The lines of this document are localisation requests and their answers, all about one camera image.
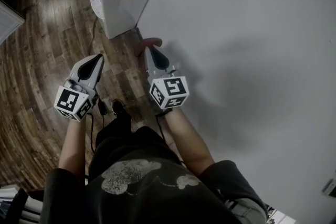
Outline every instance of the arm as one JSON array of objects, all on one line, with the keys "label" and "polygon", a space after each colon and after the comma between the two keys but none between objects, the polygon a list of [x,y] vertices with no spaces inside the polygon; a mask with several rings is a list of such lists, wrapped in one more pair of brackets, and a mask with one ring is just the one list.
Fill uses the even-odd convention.
[{"label": "arm", "polygon": [[85,120],[70,120],[58,163],[58,168],[73,173],[81,183],[85,176]]},{"label": "arm", "polygon": [[214,164],[210,151],[179,108],[165,116],[184,164],[196,176]]}]

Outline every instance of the sleeve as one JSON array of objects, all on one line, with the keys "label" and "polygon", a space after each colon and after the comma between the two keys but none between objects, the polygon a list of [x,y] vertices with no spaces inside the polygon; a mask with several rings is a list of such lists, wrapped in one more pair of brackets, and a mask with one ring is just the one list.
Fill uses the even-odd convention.
[{"label": "sleeve", "polygon": [[242,223],[266,223],[264,203],[232,161],[205,169],[199,179],[212,190]]},{"label": "sleeve", "polygon": [[64,169],[51,171],[46,180],[40,222],[73,223],[79,209],[80,187],[76,177]]}]

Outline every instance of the shoe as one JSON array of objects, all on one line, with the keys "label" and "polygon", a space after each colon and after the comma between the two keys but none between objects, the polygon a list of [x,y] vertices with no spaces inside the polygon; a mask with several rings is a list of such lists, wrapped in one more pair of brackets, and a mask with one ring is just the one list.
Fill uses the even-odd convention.
[{"label": "shoe", "polygon": [[125,112],[124,104],[119,99],[114,99],[111,106],[115,115]]}]

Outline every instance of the white wall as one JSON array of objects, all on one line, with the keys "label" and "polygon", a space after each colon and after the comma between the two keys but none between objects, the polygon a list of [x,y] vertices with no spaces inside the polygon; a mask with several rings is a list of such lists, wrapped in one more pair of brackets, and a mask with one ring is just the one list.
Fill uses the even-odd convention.
[{"label": "white wall", "polygon": [[268,204],[328,223],[336,168],[335,0],[150,0],[192,96],[184,106],[217,160],[232,159]]}]

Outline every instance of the white cube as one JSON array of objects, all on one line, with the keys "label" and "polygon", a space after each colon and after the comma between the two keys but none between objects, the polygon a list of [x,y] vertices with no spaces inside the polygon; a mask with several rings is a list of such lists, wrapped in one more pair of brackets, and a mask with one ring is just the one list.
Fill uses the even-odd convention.
[{"label": "white cube", "polygon": [[89,95],[60,86],[56,95],[54,108],[69,119],[81,121],[92,107]]},{"label": "white cube", "polygon": [[185,77],[153,79],[150,94],[161,109],[182,106],[189,96]]}]

